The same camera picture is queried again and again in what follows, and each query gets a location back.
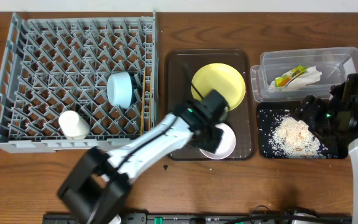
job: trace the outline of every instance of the clear plastic container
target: clear plastic container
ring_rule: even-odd
[[[323,73],[320,81],[303,87],[269,87],[277,77],[299,65],[316,66]],[[352,73],[358,73],[355,47],[266,52],[260,56],[259,69],[251,68],[252,92],[258,102],[302,100],[307,95],[327,99],[331,86],[343,83]]]

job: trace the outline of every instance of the cup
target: cup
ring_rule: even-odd
[[[112,74],[107,82],[107,96],[110,104],[124,109],[132,103],[133,87],[131,76],[127,72]]]
[[[234,151],[234,148],[236,147],[236,135],[227,124],[220,123],[215,125],[215,127],[223,130],[221,142],[219,143],[215,153],[202,149],[200,149],[200,151],[204,154],[204,156],[210,159],[224,159],[227,156],[230,156],[230,154]]]
[[[63,112],[58,122],[67,139],[84,139],[90,132],[89,124],[75,111]]]

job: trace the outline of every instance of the white wall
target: white wall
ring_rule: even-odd
[[[0,0],[0,11],[358,12],[358,0]]]

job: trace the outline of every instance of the robotic arm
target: robotic arm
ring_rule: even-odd
[[[348,150],[353,170],[353,224],[358,224],[358,74],[331,88],[328,105],[307,96],[293,112],[325,145]]]
[[[201,102],[188,101],[176,107],[160,124],[126,146],[104,154],[96,147],[88,150],[59,188],[59,198],[80,223],[119,220],[131,184],[163,156],[188,142],[215,152],[223,134],[215,125],[221,122],[226,107],[227,101],[213,90]],[[95,176],[106,180],[104,189]]]

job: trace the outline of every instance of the wooden table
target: wooden table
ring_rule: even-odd
[[[20,13],[25,19],[114,17],[144,13]],[[11,13],[0,13],[0,66]],[[358,14],[159,13],[161,62],[173,49],[242,49],[251,65],[274,50],[358,48]],[[160,63],[160,99],[166,74]],[[84,151],[8,154],[0,150],[0,223],[40,223],[66,212],[56,192]],[[344,160],[175,162],[164,158],[135,183],[127,206],[152,213],[249,213],[257,205],[298,205],[321,213],[352,213],[352,169]]]

